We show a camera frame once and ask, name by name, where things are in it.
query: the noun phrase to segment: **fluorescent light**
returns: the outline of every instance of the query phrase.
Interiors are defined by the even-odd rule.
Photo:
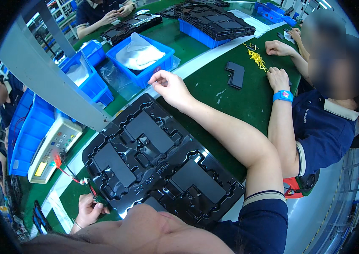
[[[332,8],[332,6],[328,3],[328,2],[326,2],[325,0],[322,0],[324,3],[326,3],[326,5],[328,5],[330,8]]]
[[[322,5],[322,7],[324,7],[325,9],[328,9],[323,3],[319,2],[320,5]]]

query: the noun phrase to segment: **plastic bag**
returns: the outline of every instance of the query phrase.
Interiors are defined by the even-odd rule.
[[[173,56],[172,68],[168,69],[167,71],[170,72],[173,69],[176,69],[180,62],[181,59]],[[129,79],[126,74],[122,73],[120,69],[117,68],[111,61],[109,61],[101,68],[101,75],[106,80],[106,82],[126,101],[130,101],[141,91],[141,88],[134,84],[131,79]]]

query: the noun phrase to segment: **white paper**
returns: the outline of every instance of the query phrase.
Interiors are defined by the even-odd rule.
[[[246,13],[243,13],[239,10],[230,10],[228,12],[233,13],[236,17],[243,19],[246,23],[248,23],[251,26],[254,26],[256,28],[256,31],[254,32],[254,37],[259,38],[264,33],[266,33],[268,30],[270,30],[270,27],[263,22],[261,22],[258,19],[255,19],[254,17],[249,16]]]
[[[295,44],[294,39],[286,31],[284,31],[284,38],[288,41],[291,41],[293,44]]]
[[[144,70],[165,56],[137,33],[131,34],[131,42],[116,53],[116,60],[125,67],[134,70]]]
[[[66,75],[77,85],[78,87],[89,78],[88,69],[86,68],[85,59],[81,56],[80,64],[72,65]]]

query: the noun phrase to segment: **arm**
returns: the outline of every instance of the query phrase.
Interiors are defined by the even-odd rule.
[[[80,39],[90,33],[93,33],[99,27],[108,25],[108,24],[116,21],[119,13],[114,10],[110,11],[110,12],[106,13],[105,16],[101,20],[97,21],[96,23],[94,23],[88,27],[86,27],[86,23],[88,21],[84,17],[84,15],[85,15],[84,13],[77,11],[77,22],[79,24],[79,25],[77,25],[77,34],[78,34],[78,38],[80,38]]]
[[[288,75],[284,69],[270,67],[267,77],[274,93],[279,90],[290,90]],[[299,154],[295,144],[291,102],[279,99],[273,102],[268,138],[278,151],[283,178],[297,176],[299,174]]]
[[[246,197],[266,190],[283,193],[277,151],[259,130],[194,99],[175,74],[159,71],[149,83],[168,104],[198,122],[248,168]]]
[[[299,73],[304,77],[304,79],[312,85],[311,80],[309,79],[309,73],[308,73],[308,62],[304,60],[304,58],[295,51],[294,48],[291,46],[288,46],[285,43],[282,43],[280,41],[266,41],[266,53],[276,56],[289,56],[291,60],[293,61],[295,67],[299,71]]]
[[[7,175],[7,158],[0,152],[3,178]]]
[[[79,196],[78,209],[78,216],[69,232],[70,235],[95,223],[101,213],[110,213],[109,209],[104,207],[102,203],[96,204],[91,193]]]

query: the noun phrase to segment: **shirt sleeve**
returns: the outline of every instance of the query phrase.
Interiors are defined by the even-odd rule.
[[[345,128],[339,137],[324,130],[310,130],[304,139],[297,139],[298,176],[314,174],[320,168],[337,163],[349,150],[353,140]]]
[[[249,196],[239,221],[223,221],[212,233],[235,253],[284,253],[287,240],[287,205],[284,195],[267,190]]]
[[[9,127],[11,122],[11,116],[7,114],[6,110],[3,107],[0,107],[0,115],[2,117],[2,123],[4,128]]]
[[[88,22],[88,18],[86,17],[86,13],[84,9],[81,7],[82,4],[80,4],[77,7],[77,28],[80,28],[81,26],[86,26],[86,23]]]

